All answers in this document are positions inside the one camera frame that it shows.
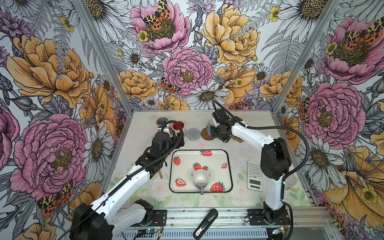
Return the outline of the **white mug blue handle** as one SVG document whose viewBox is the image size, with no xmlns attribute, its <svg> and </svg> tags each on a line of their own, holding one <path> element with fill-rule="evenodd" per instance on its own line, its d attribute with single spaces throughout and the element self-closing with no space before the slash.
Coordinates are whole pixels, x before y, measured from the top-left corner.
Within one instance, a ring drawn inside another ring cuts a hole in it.
<svg viewBox="0 0 384 240">
<path fill-rule="evenodd" d="M 209 119 L 207 121 L 207 134 L 210 136 L 210 137 L 213 137 L 214 138 L 214 135 L 215 135 L 215 121 L 213 118 Z"/>
</svg>

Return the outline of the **plain brown wooden coaster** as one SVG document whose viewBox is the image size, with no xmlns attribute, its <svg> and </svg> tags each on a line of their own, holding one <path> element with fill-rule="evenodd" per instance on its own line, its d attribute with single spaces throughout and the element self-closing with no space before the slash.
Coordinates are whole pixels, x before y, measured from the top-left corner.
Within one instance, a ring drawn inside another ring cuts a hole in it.
<svg viewBox="0 0 384 240">
<path fill-rule="evenodd" d="M 201 131 L 201 137 L 206 141 L 212 141 L 214 138 L 208 134 L 207 128 Z"/>
</svg>

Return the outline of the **red inside white mug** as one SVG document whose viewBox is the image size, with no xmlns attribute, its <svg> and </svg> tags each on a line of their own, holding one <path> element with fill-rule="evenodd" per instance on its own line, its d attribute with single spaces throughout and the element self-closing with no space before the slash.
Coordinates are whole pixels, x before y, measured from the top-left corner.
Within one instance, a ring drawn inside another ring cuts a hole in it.
<svg viewBox="0 0 384 240">
<path fill-rule="evenodd" d="M 177 123 L 173 123 L 173 129 L 175 131 L 183 130 L 184 129 L 184 123 L 182 121 L 177 121 Z"/>
</svg>

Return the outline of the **grey mug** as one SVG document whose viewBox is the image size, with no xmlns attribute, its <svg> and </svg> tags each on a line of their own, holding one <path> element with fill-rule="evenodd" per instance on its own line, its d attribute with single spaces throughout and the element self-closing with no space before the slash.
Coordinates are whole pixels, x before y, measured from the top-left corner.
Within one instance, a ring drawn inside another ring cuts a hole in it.
<svg viewBox="0 0 384 240">
<path fill-rule="evenodd" d="M 158 129 L 161 129 L 165 125 L 166 122 L 168 122 L 168 119 L 165 117 L 161 117 L 161 118 L 157 119 L 156 124 L 157 124 Z"/>
</svg>

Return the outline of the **grey woven coaster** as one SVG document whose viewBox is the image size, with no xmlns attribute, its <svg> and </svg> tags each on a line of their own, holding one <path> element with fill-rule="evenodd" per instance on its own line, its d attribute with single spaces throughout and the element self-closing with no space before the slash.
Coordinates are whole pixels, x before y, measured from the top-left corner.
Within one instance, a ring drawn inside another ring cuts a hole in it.
<svg viewBox="0 0 384 240">
<path fill-rule="evenodd" d="M 201 138 L 201 131 L 197 128 L 190 128 L 187 131 L 187 138 L 190 141 L 197 141 Z"/>
</svg>

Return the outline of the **white mug purple handle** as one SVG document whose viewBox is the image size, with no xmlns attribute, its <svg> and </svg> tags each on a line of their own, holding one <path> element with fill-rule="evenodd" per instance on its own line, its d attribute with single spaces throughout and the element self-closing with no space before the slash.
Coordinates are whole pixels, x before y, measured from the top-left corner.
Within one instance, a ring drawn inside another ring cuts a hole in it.
<svg viewBox="0 0 384 240">
<path fill-rule="evenodd" d="M 209 183 L 210 174 L 203 169 L 196 170 L 193 174 L 193 182 L 195 186 L 198 188 L 201 195 L 204 194 L 204 189 L 206 185 Z"/>
</svg>

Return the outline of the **cork paw print coaster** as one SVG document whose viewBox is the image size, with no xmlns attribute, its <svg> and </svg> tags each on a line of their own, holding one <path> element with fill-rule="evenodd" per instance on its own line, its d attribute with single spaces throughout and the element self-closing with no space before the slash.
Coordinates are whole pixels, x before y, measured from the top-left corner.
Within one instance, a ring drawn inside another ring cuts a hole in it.
<svg viewBox="0 0 384 240">
<path fill-rule="evenodd" d="M 239 142 L 239 143 L 243 143 L 243 142 L 244 142 L 242 139 L 240 139 L 240 138 L 238 138 L 238 137 L 235 137 L 235 136 L 232 136 L 232 139 L 233 139 L 234 141 Z"/>
</svg>

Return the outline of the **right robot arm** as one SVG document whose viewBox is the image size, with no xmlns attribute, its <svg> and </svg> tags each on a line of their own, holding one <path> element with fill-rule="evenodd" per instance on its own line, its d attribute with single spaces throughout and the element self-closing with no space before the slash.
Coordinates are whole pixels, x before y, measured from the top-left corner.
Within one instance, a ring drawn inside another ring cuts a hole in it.
<svg viewBox="0 0 384 240">
<path fill-rule="evenodd" d="M 251 127 L 217 101 L 213 103 L 215 111 L 212 114 L 212 122 L 207 126 L 208 135 L 224 143 L 236 137 L 261 151 L 260 167 L 262 175 L 266 178 L 267 191 L 262 216 L 267 224 L 276 224 L 287 214 L 283 178 L 288 175 L 292 164 L 287 143 L 282 138 L 273 138 L 261 133 L 261 130 L 273 129 L 273 126 Z"/>
</svg>

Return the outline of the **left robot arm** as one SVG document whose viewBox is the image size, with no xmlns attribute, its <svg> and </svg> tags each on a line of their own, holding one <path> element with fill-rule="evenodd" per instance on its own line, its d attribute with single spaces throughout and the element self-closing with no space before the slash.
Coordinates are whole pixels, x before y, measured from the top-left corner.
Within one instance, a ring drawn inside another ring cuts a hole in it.
<svg viewBox="0 0 384 240">
<path fill-rule="evenodd" d="M 127 227 L 148 222 L 153 207 L 146 201 L 140 200 L 124 211 L 120 209 L 165 165 L 166 158 L 183 146 L 181 124 L 177 121 L 162 123 L 151 146 L 144 150 L 125 178 L 91 204 L 82 203 L 76 208 L 72 226 L 65 234 L 71 240 L 111 240 Z"/>
</svg>

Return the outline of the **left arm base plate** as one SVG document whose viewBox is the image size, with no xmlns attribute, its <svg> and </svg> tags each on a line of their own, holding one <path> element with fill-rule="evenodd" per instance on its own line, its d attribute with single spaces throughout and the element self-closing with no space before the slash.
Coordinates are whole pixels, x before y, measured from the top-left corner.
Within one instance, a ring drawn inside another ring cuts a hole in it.
<svg viewBox="0 0 384 240">
<path fill-rule="evenodd" d="M 121 219 L 125 227 L 164 227 L 167 221 L 166 210 L 146 211 L 144 209 L 130 209 Z"/>
</svg>

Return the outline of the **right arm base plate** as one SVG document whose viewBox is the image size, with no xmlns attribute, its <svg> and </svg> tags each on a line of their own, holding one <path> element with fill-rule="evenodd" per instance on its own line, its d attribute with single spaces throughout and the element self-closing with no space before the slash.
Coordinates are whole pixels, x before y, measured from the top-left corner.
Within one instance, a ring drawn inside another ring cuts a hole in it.
<svg viewBox="0 0 384 240">
<path fill-rule="evenodd" d="M 286 209 L 272 211 L 264 209 L 248 209 L 245 222 L 251 226 L 287 226 L 291 223 L 291 218 Z"/>
</svg>

